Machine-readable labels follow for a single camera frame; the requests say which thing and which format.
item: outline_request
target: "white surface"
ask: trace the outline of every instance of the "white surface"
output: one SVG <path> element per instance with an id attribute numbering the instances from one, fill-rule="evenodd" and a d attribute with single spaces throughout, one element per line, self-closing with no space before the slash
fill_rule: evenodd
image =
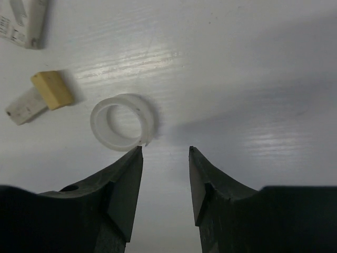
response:
<path id="1" fill-rule="evenodd" d="M 63 69 L 75 106 L 15 126 L 0 114 L 0 183 L 59 190 L 117 160 L 90 112 L 119 93 L 162 119 L 144 149 L 131 252 L 201 252 L 188 147 L 236 180 L 337 182 L 335 0 L 53 1 L 46 49 L 0 41 L 0 106 L 39 71 Z"/>
<path id="2" fill-rule="evenodd" d="M 114 116 L 118 107 L 125 107 L 137 117 L 140 133 L 134 137 L 132 134 L 124 135 L 118 131 Z M 145 100 L 134 94 L 119 94 L 113 98 L 105 99 L 98 103 L 90 116 L 90 126 L 98 141 L 107 148 L 127 152 L 137 146 L 147 146 L 155 134 L 154 113 Z"/>

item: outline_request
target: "yellow foam block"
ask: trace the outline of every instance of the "yellow foam block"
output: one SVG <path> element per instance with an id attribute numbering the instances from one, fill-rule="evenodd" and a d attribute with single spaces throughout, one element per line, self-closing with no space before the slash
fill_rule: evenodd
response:
<path id="1" fill-rule="evenodd" d="M 50 110 L 72 104 L 74 98 L 58 71 L 39 72 L 32 76 L 32 83 Z"/>

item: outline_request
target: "white plastic ring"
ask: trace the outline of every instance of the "white plastic ring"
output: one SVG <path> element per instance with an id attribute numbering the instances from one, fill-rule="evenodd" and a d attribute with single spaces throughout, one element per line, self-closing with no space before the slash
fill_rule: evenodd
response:
<path id="1" fill-rule="evenodd" d="M 137 116 L 141 125 L 139 137 L 126 138 L 114 131 L 107 116 L 114 106 L 125 106 Z M 120 94 L 98 103 L 91 113 L 90 125 L 99 142 L 116 151 L 130 151 L 138 145 L 148 145 L 154 135 L 154 116 L 148 103 L 133 94 Z"/>

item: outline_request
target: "white paper box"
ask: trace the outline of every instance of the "white paper box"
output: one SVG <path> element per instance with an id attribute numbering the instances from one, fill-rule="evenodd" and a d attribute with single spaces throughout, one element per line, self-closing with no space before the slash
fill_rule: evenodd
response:
<path id="1" fill-rule="evenodd" d="M 0 37 L 38 49 L 48 0 L 0 0 Z"/>

